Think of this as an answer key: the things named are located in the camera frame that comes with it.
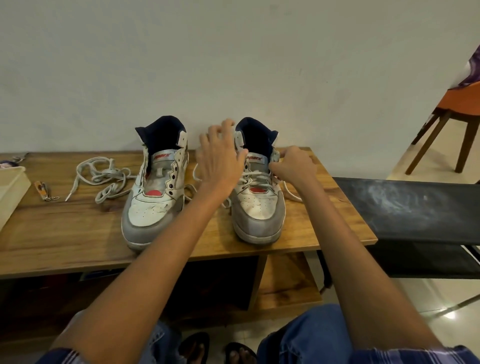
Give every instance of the blue jeans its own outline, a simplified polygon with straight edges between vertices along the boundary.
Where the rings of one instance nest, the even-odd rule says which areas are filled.
[[[178,355],[180,336],[159,322],[139,364],[185,363]],[[262,340],[258,364],[348,363],[353,353],[347,326],[338,304],[314,307]]]

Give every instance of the chair leg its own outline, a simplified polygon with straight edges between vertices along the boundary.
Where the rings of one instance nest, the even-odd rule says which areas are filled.
[[[435,114],[432,115],[432,117],[421,127],[419,133],[417,134],[415,139],[413,139],[412,145],[415,145],[416,143],[418,143],[418,141],[425,135],[425,133],[427,132],[427,130],[430,129],[433,123],[437,121],[439,116],[440,115],[435,115]]]
[[[465,130],[465,136],[463,137],[462,147],[455,167],[455,172],[457,173],[463,172],[463,167],[465,167],[465,162],[467,161],[468,154],[477,135],[479,125],[480,120],[467,122],[467,129]]]
[[[412,163],[409,165],[409,167],[405,171],[405,174],[408,174],[408,175],[412,174],[413,170],[415,169],[417,164],[420,162],[420,159],[422,159],[423,155],[427,152],[428,148],[430,148],[435,138],[438,136],[440,131],[444,128],[445,124],[447,124],[447,121],[448,119],[450,119],[451,115],[452,115],[452,112],[447,111],[444,115],[440,117],[440,120],[438,121],[437,126],[435,126],[435,129],[429,135],[425,144],[422,145],[422,147],[420,148],[420,151],[418,152],[418,154],[413,159]]]

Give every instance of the shirt sleeve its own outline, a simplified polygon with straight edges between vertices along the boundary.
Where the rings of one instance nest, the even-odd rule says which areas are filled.
[[[480,360],[465,346],[441,350],[358,350],[350,364],[480,364]]]
[[[57,348],[43,355],[35,364],[88,364],[72,349]]]

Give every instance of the shoe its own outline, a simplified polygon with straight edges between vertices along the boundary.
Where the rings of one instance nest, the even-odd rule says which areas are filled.
[[[144,162],[123,209],[121,229],[133,250],[145,249],[183,209],[187,132],[174,116],[135,128]]]
[[[278,162],[275,150],[277,131],[258,120],[242,119],[235,128],[235,149],[248,149],[244,172],[230,194],[232,222],[236,234],[251,244],[271,244],[278,240],[285,220],[285,200],[278,180],[268,163]]]

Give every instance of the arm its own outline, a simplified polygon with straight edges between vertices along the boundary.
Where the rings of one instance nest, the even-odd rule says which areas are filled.
[[[209,138],[200,136],[197,161],[203,183],[194,199],[52,348],[75,349],[89,363],[138,361],[198,239],[243,171],[248,151],[237,157],[231,127],[226,120],[221,128],[210,127]]]
[[[292,183],[307,208],[332,274],[348,332],[356,349],[442,347],[420,314],[358,240],[316,179],[316,166],[297,147],[270,163]]]

